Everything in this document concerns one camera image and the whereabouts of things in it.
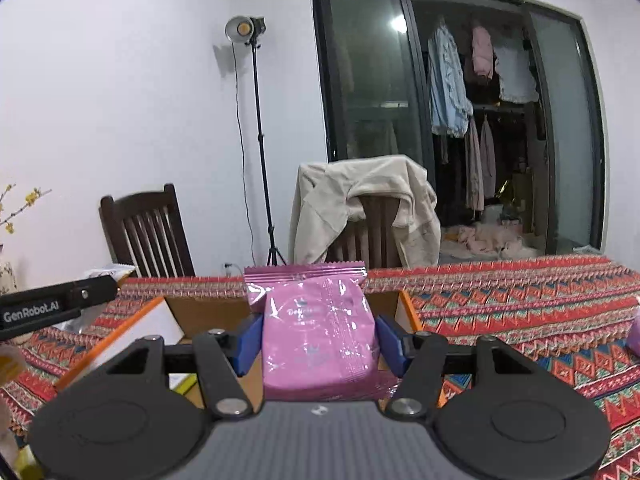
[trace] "tripod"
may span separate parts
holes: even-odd
[[[254,89],[255,89],[255,114],[258,119],[258,144],[260,145],[260,164],[262,166],[262,184],[264,186],[264,203],[267,206],[267,224],[269,231],[269,256],[267,257],[267,265],[278,264],[278,257],[280,261],[286,265],[286,261],[280,250],[276,247],[276,241],[273,237],[273,222],[271,221],[271,203],[269,201],[269,187],[267,184],[267,167],[264,161],[264,135],[262,134],[262,121],[260,120],[260,95],[258,94],[258,67],[255,59],[255,52],[258,50],[257,45],[258,37],[254,35],[250,40],[251,54],[254,61]]]

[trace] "power cord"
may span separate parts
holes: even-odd
[[[236,46],[231,44],[231,51],[234,53],[234,71],[236,72],[236,120],[238,121],[238,133],[240,135],[240,149],[242,150],[242,190],[244,190],[244,209],[246,211],[246,222],[249,224],[249,232],[251,233],[251,259],[254,261],[254,229],[251,227],[249,218],[249,204],[246,200],[246,180],[244,178],[244,141],[242,140],[242,126],[240,125],[240,104],[238,101],[238,62],[236,60]]]
[[[228,278],[231,278],[231,267],[235,267],[238,270],[238,276],[242,276],[244,274],[240,266],[238,266],[237,264],[226,263],[224,267],[225,267],[225,276]]]

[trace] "snack bag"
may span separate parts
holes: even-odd
[[[266,295],[274,286],[334,274],[341,274],[362,283],[367,277],[367,269],[364,262],[246,267],[244,284],[249,306],[254,312],[263,312]]]
[[[640,304],[640,296],[636,296],[636,300]],[[626,345],[634,354],[640,356],[640,306],[636,308],[636,315],[626,336]]]
[[[362,280],[345,272],[283,282],[266,294],[265,399],[379,398],[387,383],[397,383],[378,371],[375,321]]]
[[[91,269],[82,275],[82,278],[97,278],[98,276],[111,276],[120,286],[127,277],[136,270],[133,265],[126,264],[109,264],[100,269]],[[90,306],[82,310],[79,317],[70,319],[69,321],[63,321],[54,325],[60,330],[65,332],[73,332],[75,334],[81,334],[87,328],[89,328],[96,319],[102,314],[107,307],[107,303],[100,305]]]

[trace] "red patterned tablecloth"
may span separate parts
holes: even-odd
[[[366,292],[407,290],[427,330],[460,344],[499,336],[576,388],[607,415],[609,451],[598,480],[640,474],[640,360],[625,348],[640,294],[640,274],[602,256],[544,256],[426,269],[372,270]],[[37,331],[21,345],[28,370],[0,388],[24,435],[52,384],[101,338],[156,296],[237,298],[240,278],[132,278],[84,334]],[[469,376],[449,376],[448,396]]]

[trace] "closet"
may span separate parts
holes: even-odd
[[[544,251],[546,130],[538,69],[519,8],[491,0],[411,1],[430,94],[440,222],[447,228],[501,215],[518,221],[528,246]],[[452,52],[441,52],[438,42],[443,41]],[[438,55],[452,53],[458,63],[441,66],[453,60]],[[449,119],[442,117],[446,110],[438,109],[451,78],[443,70],[460,71],[460,98],[472,111],[462,130],[445,132],[438,125]]]
[[[543,253],[600,247],[604,134],[580,21],[520,0],[314,0],[314,19],[329,160],[410,156],[445,229],[499,218]]]

